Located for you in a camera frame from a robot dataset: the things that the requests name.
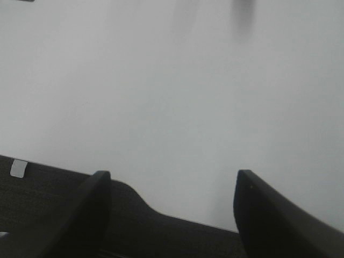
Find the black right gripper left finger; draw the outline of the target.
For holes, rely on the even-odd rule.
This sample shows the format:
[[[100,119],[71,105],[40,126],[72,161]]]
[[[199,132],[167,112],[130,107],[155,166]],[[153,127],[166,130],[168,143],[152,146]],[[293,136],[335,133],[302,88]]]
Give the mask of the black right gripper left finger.
[[[41,257],[92,257],[105,236],[111,213],[111,176],[97,171],[43,216]]]

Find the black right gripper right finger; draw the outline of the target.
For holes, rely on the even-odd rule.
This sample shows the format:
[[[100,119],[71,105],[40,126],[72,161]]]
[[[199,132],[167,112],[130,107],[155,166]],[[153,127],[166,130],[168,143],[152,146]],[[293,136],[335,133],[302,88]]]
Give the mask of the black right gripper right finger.
[[[233,199],[248,257],[343,257],[343,233],[289,201],[251,170],[239,170]]]

